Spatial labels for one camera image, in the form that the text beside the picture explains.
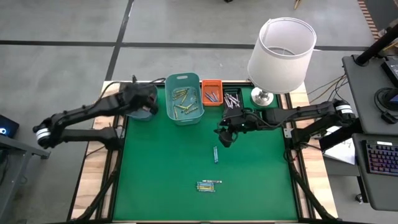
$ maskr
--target orange container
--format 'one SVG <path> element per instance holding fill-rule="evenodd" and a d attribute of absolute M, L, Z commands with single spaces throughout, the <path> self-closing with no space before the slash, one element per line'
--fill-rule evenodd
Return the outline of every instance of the orange container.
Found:
<path fill-rule="evenodd" d="M 206 97 L 208 93 L 213 99 L 217 97 L 217 102 L 212 102 Z M 202 80 L 201 82 L 201 98 L 205 106 L 219 106 L 224 102 L 223 82 L 221 80 Z"/>

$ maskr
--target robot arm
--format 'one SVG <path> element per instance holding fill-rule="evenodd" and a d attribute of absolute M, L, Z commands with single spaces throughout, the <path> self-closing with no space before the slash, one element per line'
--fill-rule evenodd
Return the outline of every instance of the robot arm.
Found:
<path fill-rule="evenodd" d="M 107 149 L 118 147 L 118 137 L 113 128 L 101 130 L 72 130 L 67 126 L 97 116 L 115 116 L 147 108 L 152 114 L 158 111 L 154 103 L 156 87 L 148 83 L 128 83 L 118 93 L 99 99 L 92 105 L 53 114 L 33 127 L 37 143 L 44 149 L 68 141 L 100 141 Z"/>
<path fill-rule="evenodd" d="M 291 148 L 301 147 L 307 143 L 311 136 L 323 133 L 332 126 L 349 126 L 355 120 L 350 105 L 342 100 L 323 102 L 319 105 L 303 106 L 294 109 L 268 108 L 262 110 L 231 109 L 228 110 L 223 120 L 218 124 L 215 133 L 225 147 L 236 140 L 233 136 L 249 131 L 272 130 L 281 127 L 284 123 L 304 119 L 321 118 L 306 128 L 291 130 Z"/>

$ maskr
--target computer keyboard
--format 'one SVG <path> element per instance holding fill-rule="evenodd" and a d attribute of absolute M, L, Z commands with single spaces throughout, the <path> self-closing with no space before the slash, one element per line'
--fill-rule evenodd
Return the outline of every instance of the computer keyboard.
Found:
<path fill-rule="evenodd" d="M 368 172 L 398 176 L 398 143 L 365 141 Z"/>

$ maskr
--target plastic bin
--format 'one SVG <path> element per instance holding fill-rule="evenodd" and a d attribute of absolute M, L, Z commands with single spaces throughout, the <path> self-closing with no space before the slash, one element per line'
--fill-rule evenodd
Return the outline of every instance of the plastic bin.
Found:
<path fill-rule="evenodd" d="M 223 82 L 221 80 L 202 80 L 201 90 L 201 98 L 203 99 L 203 104 L 205 106 L 219 106 L 223 104 Z M 217 97 L 215 100 L 218 101 L 212 102 L 205 96 L 205 93 L 208 93 L 213 99 L 215 99 L 213 96 L 214 93 Z"/>
<path fill-rule="evenodd" d="M 240 88 L 224 88 L 224 94 L 230 94 L 233 97 L 238 97 L 239 100 L 239 107 L 244 108 L 243 106 L 243 95 L 242 95 L 242 89 Z M 224 109 L 227 110 L 229 107 L 227 106 L 226 102 L 224 101 Z"/>
<path fill-rule="evenodd" d="M 194 103 L 198 107 L 197 110 L 191 113 L 184 113 L 182 110 L 177 110 L 177 117 L 175 115 L 174 105 L 181 105 L 183 99 L 173 100 L 173 95 L 175 91 L 188 89 L 187 98 L 185 99 L 182 106 L 190 105 Z M 167 77 L 165 82 L 165 92 L 166 92 L 166 107 L 167 116 L 172 119 L 177 125 L 188 125 L 196 124 L 200 121 L 201 116 L 205 112 L 203 109 L 203 104 L 201 100 L 200 91 L 200 81 L 199 76 L 195 73 L 181 73 L 170 75 Z"/>

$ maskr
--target lamp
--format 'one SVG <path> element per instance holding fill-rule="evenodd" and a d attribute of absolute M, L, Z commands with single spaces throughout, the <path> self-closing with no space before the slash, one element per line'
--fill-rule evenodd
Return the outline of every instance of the lamp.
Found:
<path fill-rule="evenodd" d="M 317 35 L 306 22 L 294 18 L 268 20 L 248 64 L 250 80 L 256 88 L 252 102 L 268 106 L 275 94 L 298 88 L 305 78 Z"/>

